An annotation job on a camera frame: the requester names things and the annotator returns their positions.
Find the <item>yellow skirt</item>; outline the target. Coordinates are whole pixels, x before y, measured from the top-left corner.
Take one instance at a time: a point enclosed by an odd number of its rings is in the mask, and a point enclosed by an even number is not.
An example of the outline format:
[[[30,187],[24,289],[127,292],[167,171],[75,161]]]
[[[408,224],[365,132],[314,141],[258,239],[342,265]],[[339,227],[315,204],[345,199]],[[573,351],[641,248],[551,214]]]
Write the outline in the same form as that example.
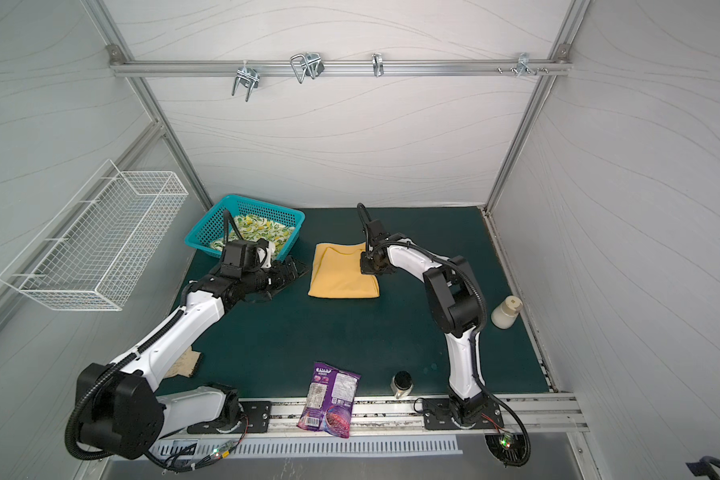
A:
[[[378,280],[361,272],[364,244],[319,243],[315,248],[308,295],[322,299],[373,299],[380,296]]]

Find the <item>green floral skirt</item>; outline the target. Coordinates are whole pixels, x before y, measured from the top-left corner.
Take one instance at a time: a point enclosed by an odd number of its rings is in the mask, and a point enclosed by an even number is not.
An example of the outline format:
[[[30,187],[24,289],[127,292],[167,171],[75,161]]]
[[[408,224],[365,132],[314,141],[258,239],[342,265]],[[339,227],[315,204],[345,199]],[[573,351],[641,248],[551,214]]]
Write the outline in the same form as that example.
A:
[[[241,233],[245,240],[257,241],[266,239],[275,245],[278,256],[295,233],[295,228],[253,214],[234,217],[236,228],[229,226],[229,239],[236,240]]]

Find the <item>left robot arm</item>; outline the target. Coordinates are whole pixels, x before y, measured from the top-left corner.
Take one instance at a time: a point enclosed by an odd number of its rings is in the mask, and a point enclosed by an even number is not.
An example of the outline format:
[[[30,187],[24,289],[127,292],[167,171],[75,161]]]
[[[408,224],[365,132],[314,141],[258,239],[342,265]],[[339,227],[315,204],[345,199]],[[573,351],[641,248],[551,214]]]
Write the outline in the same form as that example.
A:
[[[156,393],[180,357],[235,305],[251,295],[270,300],[307,272],[290,256],[276,259],[272,242],[244,238],[229,212],[223,215],[223,231],[219,263],[184,287],[178,307],[165,320],[110,363],[92,363],[80,373],[64,430],[72,457],[135,460],[149,456],[157,440],[187,427],[240,424],[243,413],[231,387]]]

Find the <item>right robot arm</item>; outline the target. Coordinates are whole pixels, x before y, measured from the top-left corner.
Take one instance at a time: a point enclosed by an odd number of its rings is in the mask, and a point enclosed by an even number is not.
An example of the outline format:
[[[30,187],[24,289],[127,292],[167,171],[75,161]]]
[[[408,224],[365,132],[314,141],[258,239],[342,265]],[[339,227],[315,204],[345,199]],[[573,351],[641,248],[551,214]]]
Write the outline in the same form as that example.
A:
[[[526,426],[505,401],[488,390],[482,376],[479,339],[489,315],[469,262],[462,256],[437,255],[400,233],[389,233],[362,203],[357,205],[357,213],[365,235],[361,273],[379,276],[402,270],[424,286],[429,312],[444,334],[448,350],[451,422],[470,429],[480,420],[493,422],[489,412],[508,413],[520,431],[509,431],[494,422],[497,439],[492,454],[506,467],[525,466],[532,452]]]

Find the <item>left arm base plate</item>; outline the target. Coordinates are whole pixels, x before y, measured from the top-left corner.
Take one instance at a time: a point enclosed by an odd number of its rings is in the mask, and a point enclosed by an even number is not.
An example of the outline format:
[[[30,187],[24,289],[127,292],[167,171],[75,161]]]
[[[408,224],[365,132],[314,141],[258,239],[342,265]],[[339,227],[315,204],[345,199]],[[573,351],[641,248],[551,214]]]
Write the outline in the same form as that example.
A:
[[[189,434],[266,433],[269,428],[271,401],[234,400],[219,418],[189,426]]]

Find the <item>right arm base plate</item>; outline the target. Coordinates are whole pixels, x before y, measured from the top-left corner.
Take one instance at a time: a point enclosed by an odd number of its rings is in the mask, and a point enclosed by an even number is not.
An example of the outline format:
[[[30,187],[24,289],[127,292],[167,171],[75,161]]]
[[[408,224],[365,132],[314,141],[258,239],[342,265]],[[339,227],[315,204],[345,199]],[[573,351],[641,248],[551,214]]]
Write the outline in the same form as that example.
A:
[[[502,431],[505,428],[500,406],[493,400],[488,400],[472,419],[463,423],[453,416],[455,408],[448,397],[419,397],[413,402],[413,410],[423,418],[424,428],[428,431]]]

